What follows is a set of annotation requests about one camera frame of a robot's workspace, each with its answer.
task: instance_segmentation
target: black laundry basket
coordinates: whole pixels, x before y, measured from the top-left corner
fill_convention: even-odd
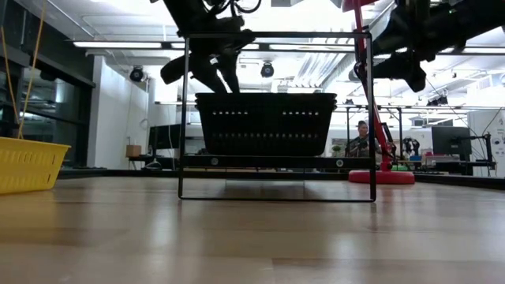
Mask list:
[[[324,152],[335,94],[196,94],[212,155],[317,156]]]

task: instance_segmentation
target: security camera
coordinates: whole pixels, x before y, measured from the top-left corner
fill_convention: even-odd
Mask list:
[[[142,66],[134,66],[132,72],[129,74],[129,79],[137,83],[144,82],[147,78],[148,75],[144,72]]]
[[[261,67],[261,76],[263,78],[274,76],[274,66],[272,66],[271,62],[265,62],[263,64],[263,67]]]

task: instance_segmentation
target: red round base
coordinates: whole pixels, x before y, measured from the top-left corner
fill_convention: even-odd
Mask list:
[[[356,183],[370,183],[370,171],[352,170],[349,173],[349,181]],[[376,171],[378,185],[412,185],[416,182],[411,172],[404,171]]]

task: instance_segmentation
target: cardboard box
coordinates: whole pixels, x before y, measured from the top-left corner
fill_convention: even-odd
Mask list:
[[[126,158],[138,157],[142,154],[142,146],[126,145]]]

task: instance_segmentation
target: computer monitor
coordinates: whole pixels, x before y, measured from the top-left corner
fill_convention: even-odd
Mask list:
[[[432,127],[433,154],[470,155],[472,144],[469,137],[470,129],[466,127],[434,126]]]
[[[161,125],[149,130],[149,145],[156,150],[179,148],[181,125]]]

